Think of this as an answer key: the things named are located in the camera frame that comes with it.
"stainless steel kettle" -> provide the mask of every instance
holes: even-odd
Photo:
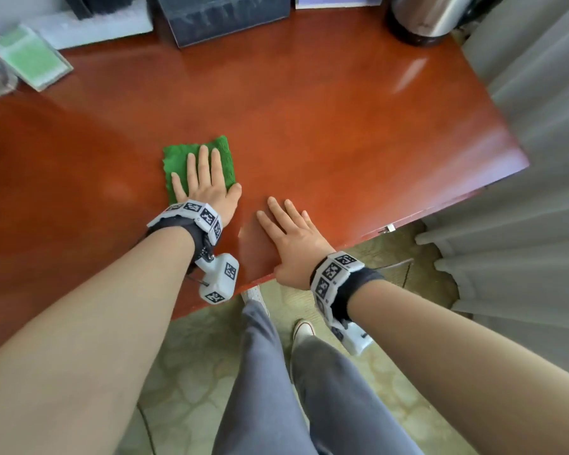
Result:
[[[462,18],[473,0],[392,0],[386,22],[401,41],[415,46],[438,43]]]

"glossy wooden surface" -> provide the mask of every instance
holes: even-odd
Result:
[[[165,145],[229,138],[243,198],[217,251],[240,261],[239,289],[278,263],[254,218],[269,195],[341,247],[527,165],[459,48],[398,43],[378,9],[65,55],[71,75],[0,99],[0,344],[166,206]],[[202,306],[196,293],[184,283],[175,316]]]

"leg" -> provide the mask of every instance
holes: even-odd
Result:
[[[294,344],[292,375],[312,440],[334,455],[421,455],[343,354],[308,335]]]
[[[258,301],[243,309],[240,371],[213,455],[316,455],[287,375],[280,338]]]

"gray curtain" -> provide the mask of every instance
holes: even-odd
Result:
[[[453,309],[569,371],[569,0],[504,0],[463,52],[531,160],[425,219]]]

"stone pattern floor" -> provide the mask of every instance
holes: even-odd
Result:
[[[412,258],[412,263],[383,269],[383,274],[399,285],[406,281],[407,289],[449,307],[457,299],[457,287],[448,274],[434,269],[433,262],[440,257],[436,246],[415,244],[414,237],[422,229],[420,222],[412,223],[359,244],[349,252],[373,268]],[[262,284],[261,291],[287,360],[292,327],[302,317],[314,322],[320,338],[344,351],[314,309],[309,292],[286,288],[276,281]],[[238,371],[242,306],[237,297],[170,324],[139,398],[157,455],[211,453]],[[474,454],[376,344],[352,360],[426,455]],[[116,453],[151,453],[138,411]]]

